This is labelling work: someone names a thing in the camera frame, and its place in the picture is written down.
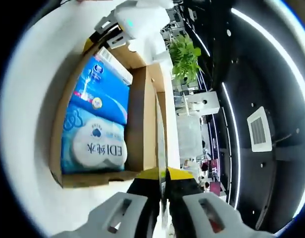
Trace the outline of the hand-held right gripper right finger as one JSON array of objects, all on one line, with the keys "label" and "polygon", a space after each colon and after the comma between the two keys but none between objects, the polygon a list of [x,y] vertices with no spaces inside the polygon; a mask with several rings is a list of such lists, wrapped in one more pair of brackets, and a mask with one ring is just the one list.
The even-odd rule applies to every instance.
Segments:
[{"label": "hand-held right gripper right finger", "polygon": [[167,168],[167,199],[177,238],[273,238],[244,224],[239,211],[203,192],[187,171]]}]

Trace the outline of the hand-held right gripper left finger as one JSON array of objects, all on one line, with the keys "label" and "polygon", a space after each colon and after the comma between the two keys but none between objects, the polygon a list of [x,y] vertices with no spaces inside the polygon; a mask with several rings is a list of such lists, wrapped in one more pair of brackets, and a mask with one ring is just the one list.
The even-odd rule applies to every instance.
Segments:
[{"label": "hand-held right gripper left finger", "polygon": [[87,222],[54,238],[151,238],[159,215],[159,169],[142,171],[127,192],[118,192],[93,209]]}]

